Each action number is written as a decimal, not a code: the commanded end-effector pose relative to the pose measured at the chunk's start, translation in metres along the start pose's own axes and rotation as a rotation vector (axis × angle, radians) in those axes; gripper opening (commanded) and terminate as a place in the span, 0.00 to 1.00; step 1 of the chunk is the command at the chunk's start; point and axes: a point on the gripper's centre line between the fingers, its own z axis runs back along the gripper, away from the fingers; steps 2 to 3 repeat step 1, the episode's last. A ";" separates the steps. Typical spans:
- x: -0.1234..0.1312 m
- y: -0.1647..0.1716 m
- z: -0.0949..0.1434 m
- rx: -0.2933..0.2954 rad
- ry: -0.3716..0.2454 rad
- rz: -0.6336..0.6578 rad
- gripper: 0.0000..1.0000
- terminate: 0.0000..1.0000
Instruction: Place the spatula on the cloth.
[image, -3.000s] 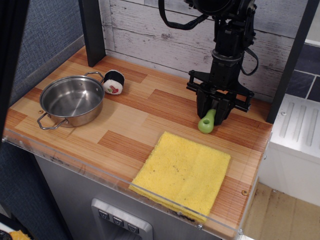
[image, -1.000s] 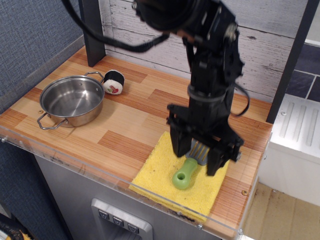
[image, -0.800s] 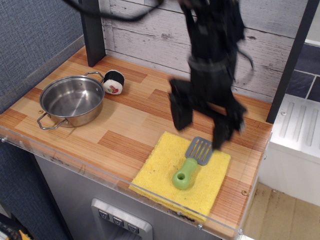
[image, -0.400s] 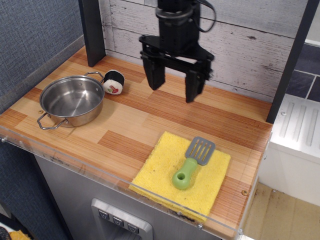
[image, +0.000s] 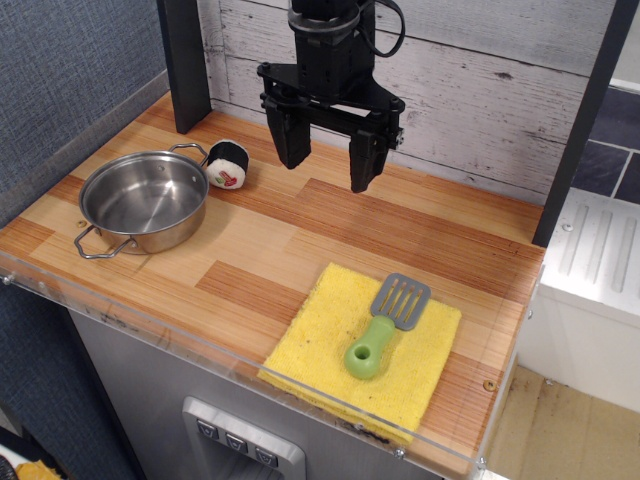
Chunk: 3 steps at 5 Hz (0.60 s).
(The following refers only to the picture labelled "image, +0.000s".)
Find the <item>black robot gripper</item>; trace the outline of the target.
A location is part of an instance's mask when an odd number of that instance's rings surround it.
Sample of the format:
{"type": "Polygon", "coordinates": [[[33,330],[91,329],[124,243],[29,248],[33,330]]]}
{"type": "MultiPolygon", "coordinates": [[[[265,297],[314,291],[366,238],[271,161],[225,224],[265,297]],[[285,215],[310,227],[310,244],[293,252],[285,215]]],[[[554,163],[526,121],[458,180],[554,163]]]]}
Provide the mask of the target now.
{"type": "Polygon", "coordinates": [[[387,52],[375,44],[374,12],[290,12],[296,62],[263,62],[260,95],[281,163],[300,165],[311,153],[310,126],[344,135],[349,143],[351,190],[361,193],[384,169],[389,148],[402,142],[399,116],[405,105],[373,78],[375,59],[395,55],[405,39],[400,33],[387,52]]]}

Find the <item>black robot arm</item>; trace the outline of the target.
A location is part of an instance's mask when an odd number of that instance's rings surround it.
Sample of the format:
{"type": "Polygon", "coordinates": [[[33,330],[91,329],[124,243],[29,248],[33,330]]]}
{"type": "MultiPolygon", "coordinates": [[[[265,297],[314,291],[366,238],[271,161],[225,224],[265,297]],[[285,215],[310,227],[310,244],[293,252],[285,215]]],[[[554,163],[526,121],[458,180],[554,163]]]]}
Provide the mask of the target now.
{"type": "Polygon", "coordinates": [[[293,1],[288,23],[295,36],[293,64],[261,63],[262,107],[280,161],[289,169],[311,153],[311,128],[350,138],[351,189],[367,190],[399,146],[405,104],[374,79],[375,60],[391,57],[375,45],[373,1],[293,1]]]}

